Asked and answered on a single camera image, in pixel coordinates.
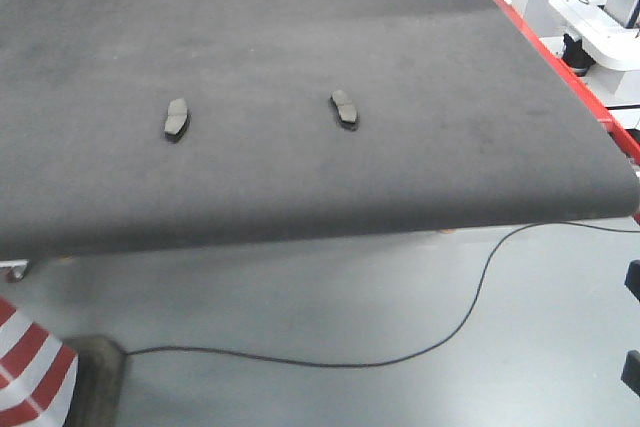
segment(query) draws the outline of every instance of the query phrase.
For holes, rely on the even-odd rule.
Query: concrete floor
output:
[[[637,228],[629,219],[599,222]],[[56,260],[0,295],[61,337],[376,361],[460,321],[510,228]],[[118,427],[637,427],[623,282],[640,237],[546,226],[495,257],[477,309],[406,364],[323,371],[194,354],[130,360]]]

